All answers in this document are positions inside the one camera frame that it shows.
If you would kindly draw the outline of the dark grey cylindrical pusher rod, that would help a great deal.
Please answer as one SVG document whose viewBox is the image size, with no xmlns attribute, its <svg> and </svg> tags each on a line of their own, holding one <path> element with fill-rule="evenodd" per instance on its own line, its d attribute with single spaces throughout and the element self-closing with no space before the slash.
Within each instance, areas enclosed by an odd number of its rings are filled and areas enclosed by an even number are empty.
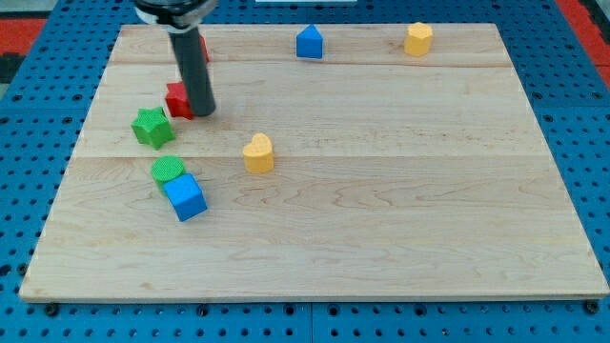
<svg viewBox="0 0 610 343">
<path fill-rule="evenodd" d="M 191 111 L 195 116 L 213 114 L 216 109 L 214 91 L 198 27 L 171 33 L 170 39 Z"/>
</svg>

